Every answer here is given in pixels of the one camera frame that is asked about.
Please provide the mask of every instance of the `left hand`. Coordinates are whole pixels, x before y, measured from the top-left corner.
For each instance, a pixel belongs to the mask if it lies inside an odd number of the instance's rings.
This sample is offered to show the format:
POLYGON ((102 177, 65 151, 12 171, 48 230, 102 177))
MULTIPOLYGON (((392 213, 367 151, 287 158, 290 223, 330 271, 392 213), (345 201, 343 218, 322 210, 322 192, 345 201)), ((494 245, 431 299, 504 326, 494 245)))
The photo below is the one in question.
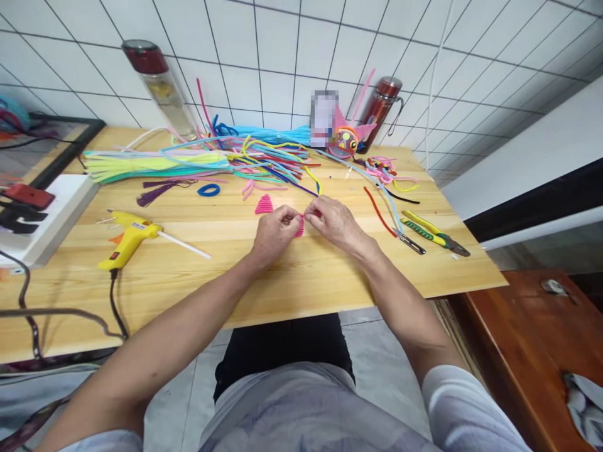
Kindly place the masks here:
POLYGON ((301 214, 288 205, 282 205, 261 217, 251 255, 255 256, 260 264, 274 264, 299 231, 301 220, 301 214))

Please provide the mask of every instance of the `thermos bottle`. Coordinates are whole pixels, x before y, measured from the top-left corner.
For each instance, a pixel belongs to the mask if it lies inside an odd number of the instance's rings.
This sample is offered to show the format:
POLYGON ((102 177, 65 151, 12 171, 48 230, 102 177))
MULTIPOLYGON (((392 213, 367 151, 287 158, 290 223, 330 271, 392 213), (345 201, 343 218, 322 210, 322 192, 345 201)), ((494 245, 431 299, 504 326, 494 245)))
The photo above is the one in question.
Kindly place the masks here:
POLYGON ((161 49, 144 40, 124 41, 121 48, 166 121, 185 140, 197 139, 195 127, 161 49))
POLYGON ((400 101, 400 110, 394 119, 394 123, 398 120, 400 113, 402 113, 402 108, 404 108, 404 101, 401 97, 398 97, 398 93, 401 89, 402 82, 396 77, 383 77, 379 81, 372 94, 372 99, 366 106, 366 110, 361 119, 361 124, 372 124, 376 122, 377 127, 375 127, 367 139, 363 141, 362 149, 358 149, 356 151, 357 154, 366 154, 368 152, 372 141, 377 136, 379 128, 381 127, 381 124, 383 124, 383 121, 385 121, 385 117, 388 115, 391 106, 397 101, 400 101))

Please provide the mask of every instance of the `forearm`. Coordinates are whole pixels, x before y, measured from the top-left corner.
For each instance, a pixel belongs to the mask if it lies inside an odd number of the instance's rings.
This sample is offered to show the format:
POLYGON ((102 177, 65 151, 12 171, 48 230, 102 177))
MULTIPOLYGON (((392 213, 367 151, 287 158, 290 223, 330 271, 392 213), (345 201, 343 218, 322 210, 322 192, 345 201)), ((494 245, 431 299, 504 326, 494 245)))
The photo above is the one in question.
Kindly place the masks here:
POLYGON ((404 348, 422 383, 425 374, 439 364, 465 368, 452 340, 429 302, 372 243, 369 251, 354 256, 367 276, 375 304, 389 329, 404 348))
POLYGON ((40 451, 113 429, 142 436, 149 401, 212 341, 263 271, 247 255, 133 335, 78 389, 40 451))
POLYGON ((90 379, 90 385, 107 396, 150 400, 213 340, 262 272, 247 255, 133 335, 90 379))

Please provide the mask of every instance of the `yellow-handled pliers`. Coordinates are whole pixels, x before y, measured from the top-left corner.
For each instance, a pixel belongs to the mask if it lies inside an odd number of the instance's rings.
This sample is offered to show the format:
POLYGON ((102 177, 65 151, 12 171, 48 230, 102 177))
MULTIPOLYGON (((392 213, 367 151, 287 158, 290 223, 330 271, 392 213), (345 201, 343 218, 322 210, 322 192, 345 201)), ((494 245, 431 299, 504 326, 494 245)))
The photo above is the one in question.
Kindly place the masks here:
POLYGON ((452 240, 449 235, 444 234, 429 221, 424 220, 418 215, 415 215, 410 210, 403 210, 402 213, 408 217, 402 218, 402 223, 422 237, 431 240, 432 242, 437 243, 439 246, 449 249, 460 256, 471 256, 471 253, 467 251, 467 249, 461 246, 458 242, 452 240))

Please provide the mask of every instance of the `brown wooden cabinet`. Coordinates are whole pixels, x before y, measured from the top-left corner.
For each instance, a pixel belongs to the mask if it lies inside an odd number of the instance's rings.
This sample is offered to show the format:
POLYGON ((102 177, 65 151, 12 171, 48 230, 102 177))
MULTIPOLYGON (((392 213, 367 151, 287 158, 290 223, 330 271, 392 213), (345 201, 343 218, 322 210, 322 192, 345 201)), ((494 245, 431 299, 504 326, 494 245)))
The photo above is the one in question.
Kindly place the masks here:
POLYGON ((537 451, 588 451, 565 404, 562 374, 603 387, 603 315, 561 271, 503 272, 510 286, 450 298, 492 396, 537 451), (555 279, 570 294, 541 287, 555 279))

